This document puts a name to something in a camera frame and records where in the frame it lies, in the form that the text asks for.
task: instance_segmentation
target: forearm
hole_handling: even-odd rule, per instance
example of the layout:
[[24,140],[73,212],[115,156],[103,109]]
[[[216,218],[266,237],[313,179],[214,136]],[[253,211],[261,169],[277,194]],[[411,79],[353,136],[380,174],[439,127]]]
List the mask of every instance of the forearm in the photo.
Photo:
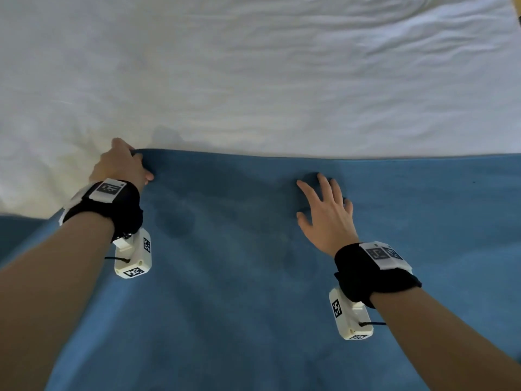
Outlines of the forearm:
[[92,293],[114,225],[71,218],[0,270],[0,388],[43,389]]
[[521,389],[521,367],[423,289],[370,299],[430,389]]

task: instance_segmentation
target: white bed sheet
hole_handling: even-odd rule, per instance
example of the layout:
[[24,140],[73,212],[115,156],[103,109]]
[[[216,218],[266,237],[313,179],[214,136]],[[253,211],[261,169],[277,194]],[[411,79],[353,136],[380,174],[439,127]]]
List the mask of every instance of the white bed sheet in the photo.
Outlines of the white bed sheet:
[[0,213],[48,217],[112,137],[382,158],[521,152],[510,0],[1,0]]

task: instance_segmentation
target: black and white square marker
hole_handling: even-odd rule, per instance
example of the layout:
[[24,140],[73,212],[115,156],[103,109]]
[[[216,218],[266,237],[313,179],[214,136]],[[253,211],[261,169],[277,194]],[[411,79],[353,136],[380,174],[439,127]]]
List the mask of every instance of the black and white square marker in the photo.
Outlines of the black and white square marker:
[[389,259],[390,256],[386,254],[384,249],[378,247],[378,248],[368,248],[366,249],[366,252],[371,256],[371,258],[377,260],[377,259]]
[[150,242],[146,237],[143,237],[143,248],[150,254]]
[[101,193],[108,193],[109,195],[117,195],[121,188],[122,187],[118,187],[117,185],[107,184],[104,182],[96,190]]
[[145,271],[141,270],[138,267],[135,267],[134,269],[127,270],[126,272],[123,272],[123,273],[125,273],[129,277],[134,277],[134,276],[140,275],[141,273],[145,273]]
[[333,313],[335,314],[335,318],[338,318],[342,315],[342,309],[340,308],[340,302],[338,302],[338,299],[331,303],[331,306],[333,307]]
[[395,250],[393,250],[392,248],[383,247],[383,249],[386,250],[387,254],[389,254],[393,258],[403,260],[403,258],[401,256],[399,256],[398,253]]

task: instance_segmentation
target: person's right arm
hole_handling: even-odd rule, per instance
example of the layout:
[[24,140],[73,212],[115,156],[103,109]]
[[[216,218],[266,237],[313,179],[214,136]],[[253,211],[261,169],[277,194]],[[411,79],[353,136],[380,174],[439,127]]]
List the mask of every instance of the person's right arm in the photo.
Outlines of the person's right arm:
[[[342,247],[360,242],[353,205],[343,202],[335,180],[318,175],[323,201],[308,184],[306,195],[313,224],[298,213],[304,235],[335,257]],[[374,307],[421,378],[433,390],[521,390],[521,366],[460,320],[423,289],[373,293]]]

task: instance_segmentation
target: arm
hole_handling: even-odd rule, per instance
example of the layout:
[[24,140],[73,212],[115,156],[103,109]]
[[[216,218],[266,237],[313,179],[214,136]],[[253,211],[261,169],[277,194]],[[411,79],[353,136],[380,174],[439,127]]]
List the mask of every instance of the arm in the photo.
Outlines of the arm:
[[[318,179],[323,201],[309,185],[297,182],[309,201],[313,219],[311,224],[298,213],[298,224],[311,243],[335,257],[342,247],[360,242],[353,205],[342,201],[335,180],[328,182],[322,174]],[[423,289],[374,292],[370,299],[429,388],[521,389],[521,367]]]
[[[121,139],[91,181],[125,179],[142,190],[153,176]],[[41,390],[94,289],[114,233],[108,218],[80,213],[0,270],[0,389]]]

